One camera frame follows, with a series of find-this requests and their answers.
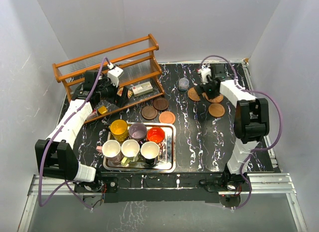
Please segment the woven rattan coaster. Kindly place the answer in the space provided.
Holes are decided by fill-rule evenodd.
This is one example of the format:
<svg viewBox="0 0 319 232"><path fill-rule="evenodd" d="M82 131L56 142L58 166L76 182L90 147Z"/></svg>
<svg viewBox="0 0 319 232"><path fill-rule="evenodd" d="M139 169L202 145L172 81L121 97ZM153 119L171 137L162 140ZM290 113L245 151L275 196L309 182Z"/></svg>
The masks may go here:
<svg viewBox="0 0 319 232"><path fill-rule="evenodd" d="M197 94L194 87L192 87L188 90L187 95L188 95L189 99L192 101L197 102L197 101L201 100L200 96Z"/></svg>
<svg viewBox="0 0 319 232"><path fill-rule="evenodd" d="M213 99L209 99L208 96L206 95L206 93L203 93L203 96L204 96L204 98L205 98L207 101L209 101L209 102L211 102L211 103L220 103L220 102L222 102L222 100L223 100L223 98L224 98L222 94L220 94L219 96L217 96L217 97L215 97L215 98L213 98Z"/></svg>

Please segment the light wooden coaster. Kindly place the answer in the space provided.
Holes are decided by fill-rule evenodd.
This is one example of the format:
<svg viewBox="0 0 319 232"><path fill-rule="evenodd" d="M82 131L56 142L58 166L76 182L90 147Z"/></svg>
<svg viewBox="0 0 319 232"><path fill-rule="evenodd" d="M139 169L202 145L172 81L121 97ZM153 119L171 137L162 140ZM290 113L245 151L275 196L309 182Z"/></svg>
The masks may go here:
<svg viewBox="0 0 319 232"><path fill-rule="evenodd" d="M223 105L219 103L212 103L208 107L208 112L211 116L218 118L222 117L225 114L225 109Z"/></svg>
<svg viewBox="0 0 319 232"><path fill-rule="evenodd" d="M159 121L166 124L174 124L175 115L170 111L164 111L159 115Z"/></svg>

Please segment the yellow mug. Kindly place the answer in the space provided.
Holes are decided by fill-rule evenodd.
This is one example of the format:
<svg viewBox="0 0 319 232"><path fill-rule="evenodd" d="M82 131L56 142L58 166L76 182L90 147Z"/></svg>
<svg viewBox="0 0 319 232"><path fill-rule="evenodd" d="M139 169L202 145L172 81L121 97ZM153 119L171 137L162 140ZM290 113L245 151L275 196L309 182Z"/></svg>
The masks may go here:
<svg viewBox="0 0 319 232"><path fill-rule="evenodd" d="M109 126L107 126L107 129L114 139L120 143L124 142L129 136L128 124L122 119L113 121Z"/></svg>

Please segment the dark wooden coaster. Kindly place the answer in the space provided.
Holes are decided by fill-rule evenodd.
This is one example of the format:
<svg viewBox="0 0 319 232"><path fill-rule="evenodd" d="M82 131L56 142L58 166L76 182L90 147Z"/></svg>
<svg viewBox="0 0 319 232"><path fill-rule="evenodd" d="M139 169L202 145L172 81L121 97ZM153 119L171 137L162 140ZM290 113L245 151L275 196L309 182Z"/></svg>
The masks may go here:
<svg viewBox="0 0 319 232"><path fill-rule="evenodd" d="M158 97L153 101L153 107L158 111L165 111L169 107L169 102L163 97Z"/></svg>
<svg viewBox="0 0 319 232"><path fill-rule="evenodd" d="M145 106L142 109L142 117L146 120L153 120L157 115L158 111L153 106Z"/></svg>

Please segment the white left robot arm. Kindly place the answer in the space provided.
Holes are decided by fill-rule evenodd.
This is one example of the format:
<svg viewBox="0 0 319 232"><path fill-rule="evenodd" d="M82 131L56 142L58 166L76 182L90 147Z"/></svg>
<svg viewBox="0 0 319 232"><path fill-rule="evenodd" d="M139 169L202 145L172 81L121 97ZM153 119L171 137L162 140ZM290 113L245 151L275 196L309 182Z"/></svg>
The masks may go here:
<svg viewBox="0 0 319 232"><path fill-rule="evenodd" d="M73 92L68 110L60 123L45 140L39 139L35 144L40 175L85 182L93 192L102 188L103 179L96 175L94 167L78 161L73 146L80 129L100 101L115 101L122 74L123 70L117 66L107 74L97 70L84 73L84 82Z"/></svg>

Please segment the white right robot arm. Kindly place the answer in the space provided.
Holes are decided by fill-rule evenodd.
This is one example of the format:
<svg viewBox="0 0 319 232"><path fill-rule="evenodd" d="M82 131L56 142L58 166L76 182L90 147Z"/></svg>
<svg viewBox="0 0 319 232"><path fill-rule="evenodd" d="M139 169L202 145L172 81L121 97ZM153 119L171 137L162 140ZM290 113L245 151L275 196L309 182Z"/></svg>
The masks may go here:
<svg viewBox="0 0 319 232"><path fill-rule="evenodd" d="M232 191L247 180L247 165L253 150L269 133L268 101L250 94L236 80L222 77L196 86L195 91L198 95L205 93L209 99L222 94L235 106L235 146L218 182Z"/></svg>

